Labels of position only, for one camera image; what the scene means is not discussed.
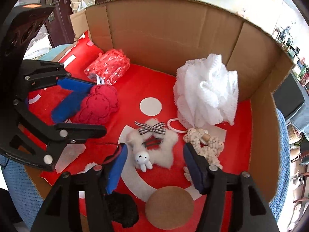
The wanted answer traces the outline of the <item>red mesh bag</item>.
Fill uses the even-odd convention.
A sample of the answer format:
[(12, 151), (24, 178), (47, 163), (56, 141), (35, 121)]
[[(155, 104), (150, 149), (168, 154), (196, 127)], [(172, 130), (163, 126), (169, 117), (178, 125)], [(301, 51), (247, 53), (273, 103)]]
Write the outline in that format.
[(110, 49), (99, 54), (85, 70), (86, 76), (97, 85), (114, 85), (130, 67), (130, 59), (122, 50)]

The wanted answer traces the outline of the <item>blue knitted blanket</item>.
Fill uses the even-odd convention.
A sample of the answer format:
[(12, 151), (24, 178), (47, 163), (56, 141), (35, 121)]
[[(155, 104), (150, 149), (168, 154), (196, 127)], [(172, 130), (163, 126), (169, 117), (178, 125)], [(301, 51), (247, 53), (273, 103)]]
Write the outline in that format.
[[(280, 132), (280, 164), (277, 192), (269, 202), (275, 220), (279, 220), (290, 181), (290, 146), (285, 118), (277, 110), (277, 119)], [(30, 229), (35, 217), (42, 206), (43, 198), (35, 184), (30, 179), (23, 165), (1, 156), (1, 172), (12, 198), (13, 205), (24, 222), (24, 227)]]

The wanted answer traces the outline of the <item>brown round cork coaster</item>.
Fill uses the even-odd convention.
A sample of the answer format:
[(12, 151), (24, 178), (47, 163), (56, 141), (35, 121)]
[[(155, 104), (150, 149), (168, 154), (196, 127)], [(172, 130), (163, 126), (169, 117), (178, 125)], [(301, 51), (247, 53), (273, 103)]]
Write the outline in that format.
[(156, 190), (145, 204), (145, 215), (154, 227), (172, 230), (184, 226), (192, 217), (194, 200), (183, 188), (166, 186)]

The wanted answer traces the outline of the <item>white fluffy star bunny clip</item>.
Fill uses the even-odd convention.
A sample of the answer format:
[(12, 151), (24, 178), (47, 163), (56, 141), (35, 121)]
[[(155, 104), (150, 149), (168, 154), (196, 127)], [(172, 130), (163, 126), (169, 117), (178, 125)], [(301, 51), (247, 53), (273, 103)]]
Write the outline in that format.
[(179, 140), (178, 134), (155, 118), (144, 123), (135, 121), (135, 125), (137, 128), (127, 135), (134, 167), (142, 172), (151, 170), (154, 165), (170, 169), (174, 162), (173, 148)]

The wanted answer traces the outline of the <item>black chair back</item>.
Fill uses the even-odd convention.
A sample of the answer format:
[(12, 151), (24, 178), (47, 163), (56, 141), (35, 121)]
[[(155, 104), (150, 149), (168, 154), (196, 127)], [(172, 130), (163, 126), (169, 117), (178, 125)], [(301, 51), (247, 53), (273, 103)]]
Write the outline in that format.
[(305, 99), (299, 88), (299, 82), (290, 73), (273, 94), (277, 109), (286, 121), (289, 121), (303, 106)]

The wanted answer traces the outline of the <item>blue cloth roll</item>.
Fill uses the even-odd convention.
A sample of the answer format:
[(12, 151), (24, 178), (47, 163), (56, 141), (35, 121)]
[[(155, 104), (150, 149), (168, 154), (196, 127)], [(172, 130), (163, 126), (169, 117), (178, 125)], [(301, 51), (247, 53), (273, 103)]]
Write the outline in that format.
[(66, 96), (51, 112), (51, 118), (54, 123), (65, 122), (74, 116), (81, 108), (82, 100), (88, 96), (88, 93), (73, 91)]

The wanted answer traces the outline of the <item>dark brown door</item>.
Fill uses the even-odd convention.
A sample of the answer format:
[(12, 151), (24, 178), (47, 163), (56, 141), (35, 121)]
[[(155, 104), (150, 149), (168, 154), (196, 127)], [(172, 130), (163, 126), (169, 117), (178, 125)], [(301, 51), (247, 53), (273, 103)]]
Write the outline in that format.
[[(106, 0), (95, 0), (95, 3)], [(40, 0), (41, 3), (54, 6), (53, 12), (45, 22), (45, 28), (51, 46), (57, 47), (62, 44), (70, 44), (75, 40), (70, 16), (73, 14), (70, 0)]]

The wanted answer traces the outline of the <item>red knitted yarn ball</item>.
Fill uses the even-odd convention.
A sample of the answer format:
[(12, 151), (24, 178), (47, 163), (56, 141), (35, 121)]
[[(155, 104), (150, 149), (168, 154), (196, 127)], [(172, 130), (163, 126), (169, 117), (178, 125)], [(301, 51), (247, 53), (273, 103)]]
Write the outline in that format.
[(73, 123), (105, 125), (119, 110), (117, 90), (111, 85), (95, 85), (82, 102), (80, 110), (71, 118)]

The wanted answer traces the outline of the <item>white mesh bath pouf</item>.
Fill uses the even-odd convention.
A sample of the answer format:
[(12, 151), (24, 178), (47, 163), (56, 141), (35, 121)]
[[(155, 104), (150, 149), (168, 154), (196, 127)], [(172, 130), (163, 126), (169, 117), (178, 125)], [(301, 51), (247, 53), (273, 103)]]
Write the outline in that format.
[(222, 56), (188, 60), (177, 69), (173, 87), (177, 118), (186, 128), (234, 125), (239, 98), (238, 73), (228, 71)]

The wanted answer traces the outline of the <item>cream crochet scrunchie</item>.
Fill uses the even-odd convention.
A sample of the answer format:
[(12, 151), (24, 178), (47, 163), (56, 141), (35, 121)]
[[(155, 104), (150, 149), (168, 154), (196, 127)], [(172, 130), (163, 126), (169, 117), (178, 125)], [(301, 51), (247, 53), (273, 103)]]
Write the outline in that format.
[(222, 169), (218, 157), (224, 150), (224, 143), (216, 136), (211, 136), (208, 131), (201, 128), (190, 128), (183, 136), (186, 143), (191, 143), (196, 153), (203, 156), (210, 165)]

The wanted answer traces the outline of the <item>cardboard box red interior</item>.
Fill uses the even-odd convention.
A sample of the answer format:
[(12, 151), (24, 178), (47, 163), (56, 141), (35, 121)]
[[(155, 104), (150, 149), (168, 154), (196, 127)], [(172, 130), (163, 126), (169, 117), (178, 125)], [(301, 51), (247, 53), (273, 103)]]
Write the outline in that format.
[[(150, 117), (140, 110), (148, 97), (158, 99), (162, 110), (155, 118), (162, 122), (177, 116), (173, 87), (176, 72), (188, 60), (222, 56), (228, 71), (237, 71), (239, 100), (234, 125), (223, 122), (225, 148), (219, 156), (223, 171), (241, 174), (249, 169), (256, 186), (268, 202), (275, 196), (279, 175), (280, 134), (273, 92), (286, 78), (292, 61), (268, 34), (257, 26), (224, 9), (193, 0), (111, 0), (94, 5), (70, 16), (76, 38), (86, 33), (104, 52), (121, 49), (130, 59), (128, 71), (115, 83), (119, 110), (105, 124), (107, 134), (90, 139), (86, 150), (65, 170), (80, 172), (90, 162), (101, 163), (116, 149), (121, 133), (134, 127), (134, 120)], [(196, 231), (206, 196), (197, 194), (191, 219), (182, 227), (163, 230), (145, 216), (146, 194), (150, 188), (189, 187), (183, 175), (184, 141), (182, 135), (173, 148), (171, 169), (155, 165), (142, 173), (134, 171), (120, 179), (116, 192), (129, 194), (137, 204), (138, 222), (123, 228), (112, 222), (114, 231)]]

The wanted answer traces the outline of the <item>black fuzzy pompom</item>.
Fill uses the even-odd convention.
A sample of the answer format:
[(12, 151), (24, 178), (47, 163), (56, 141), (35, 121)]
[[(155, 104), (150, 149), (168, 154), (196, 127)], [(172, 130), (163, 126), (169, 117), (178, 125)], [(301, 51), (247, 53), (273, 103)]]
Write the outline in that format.
[(130, 228), (139, 221), (138, 207), (128, 194), (113, 192), (105, 196), (111, 220)]

